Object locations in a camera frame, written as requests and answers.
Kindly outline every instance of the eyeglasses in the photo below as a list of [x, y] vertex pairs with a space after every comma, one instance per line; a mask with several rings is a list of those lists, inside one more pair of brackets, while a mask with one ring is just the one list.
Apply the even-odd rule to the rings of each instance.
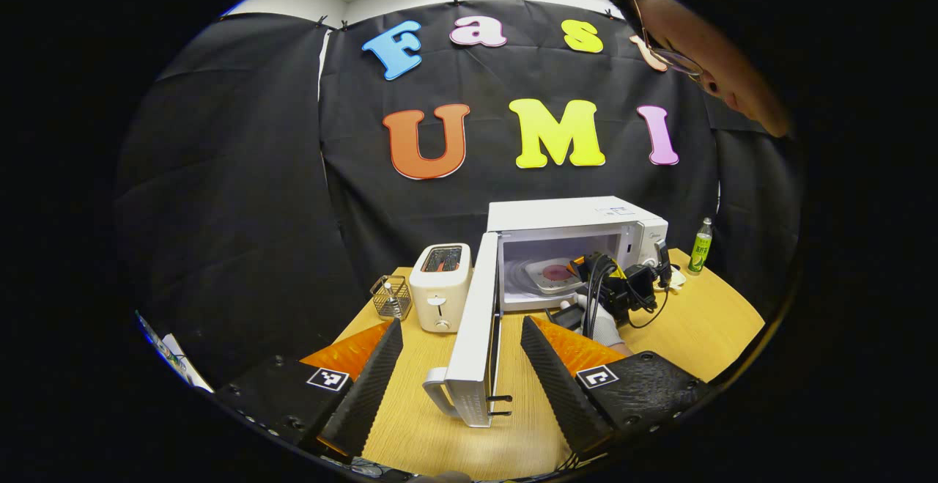
[[694, 82], [700, 83], [698, 76], [701, 75], [704, 69], [700, 65], [697, 65], [697, 62], [694, 62], [693, 59], [687, 58], [687, 56], [684, 56], [679, 52], [674, 52], [663, 48], [653, 48], [651, 43], [648, 43], [648, 32], [646, 28], [644, 28], [644, 22], [642, 21], [642, 11], [639, 10], [639, 2], [632, 0], [632, 4], [635, 5], [635, 12], [639, 16], [639, 25], [642, 26], [642, 36], [644, 38], [644, 43], [646, 44], [648, 52], [651, 53], [654, 58], [659, 59], [660, 62], [664, 62], [666, 65], [673, 67], [674, 70], [690, 76], [690, 79], [694, 80]]

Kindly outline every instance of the white glove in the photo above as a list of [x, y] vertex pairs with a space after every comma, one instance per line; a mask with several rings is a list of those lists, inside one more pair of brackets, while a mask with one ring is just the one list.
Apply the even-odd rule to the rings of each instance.
[[[586, 318], [586, 294], [577, 294], [577, 304], [583, 307], [583, 318], [580, 318], [580, 327], [577, 327], [575, 333], [583, 335], [583, 319]], [[619, 336], [619, 329], [616, 327], [616, 319], [613, 318], [613, 315], [603, 309], [602, 303], [597, 303], [596, 307], [596, 326], [593, 327], [593, 340], [606, 347], [624, 343], [622, 336]]]

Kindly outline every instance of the toaster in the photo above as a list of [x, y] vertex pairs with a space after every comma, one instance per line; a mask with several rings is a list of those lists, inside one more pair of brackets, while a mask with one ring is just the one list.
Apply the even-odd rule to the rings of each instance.
[[432, 333], [456, 333], [470, 279], [469, 245], [442, 243], [426, 247], [410, 276], [413, 307], [420, 327]]

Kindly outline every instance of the microwave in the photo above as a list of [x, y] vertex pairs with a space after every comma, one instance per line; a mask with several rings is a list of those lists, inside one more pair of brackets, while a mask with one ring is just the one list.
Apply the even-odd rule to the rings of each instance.
[[495, 395], [503, 314], [573, 299], [582, 284], [542, 277], [579, 256], [602, 252], [622, 268], [658, 266], [654, 243], [665, 238], [668, 222], [615, 196], [595, 196], [492, 202], [486, 230], [449, 364], [431, 369], [423, 383], [443, 413], [469, 427], [490, 427], [493, 416], [510, 414], [492, 411], [496, 400], [512, 400]]

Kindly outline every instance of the plastic bottle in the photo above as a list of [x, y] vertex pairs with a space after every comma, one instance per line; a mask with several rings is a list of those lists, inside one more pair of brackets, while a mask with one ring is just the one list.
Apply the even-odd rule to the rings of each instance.
[[711, 221], [709, 217], [704, 217], [703, 226], [697, 230], [697, 239], [694, 239], [694, 249], [690, 252], [690, 263], [687, 264], [687, 272], [690, 275], [697, 276], [704, 268], [706, 255], [710, 252], [710, 242], [713, 240], [713, 229], [710, 228]]

